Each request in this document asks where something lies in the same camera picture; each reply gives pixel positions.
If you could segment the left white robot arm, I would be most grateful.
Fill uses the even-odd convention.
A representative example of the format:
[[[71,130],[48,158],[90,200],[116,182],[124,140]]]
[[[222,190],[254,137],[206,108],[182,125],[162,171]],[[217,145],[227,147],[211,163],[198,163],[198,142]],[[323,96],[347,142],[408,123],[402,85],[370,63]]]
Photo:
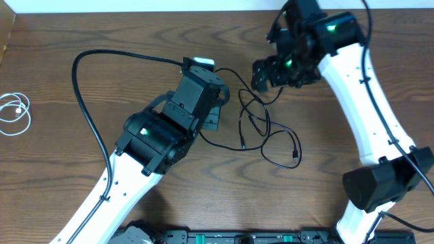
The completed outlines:
[[[107,243],[137,202],[183,159],[201,130],[216,131],[229,89],[212,69],[191,66],[176,91],[123,126],[105,170],[53,243]]]

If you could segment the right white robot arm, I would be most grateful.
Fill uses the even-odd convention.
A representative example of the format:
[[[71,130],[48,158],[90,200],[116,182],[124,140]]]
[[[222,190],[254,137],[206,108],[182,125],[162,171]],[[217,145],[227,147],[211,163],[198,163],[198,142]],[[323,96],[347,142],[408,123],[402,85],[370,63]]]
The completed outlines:
[[[355,137],[361,167],[342,177],[349,198],[336,225],[341,243],[367,243],[380,221],[407,192],[429,182],[430,148],[418,148],[394,115],[370,59],[370,31],[351,12],[333,16],[316,1],[287,1],[266,38],[274,56],[252,66],[252,89],[302,87],[324,79]]]

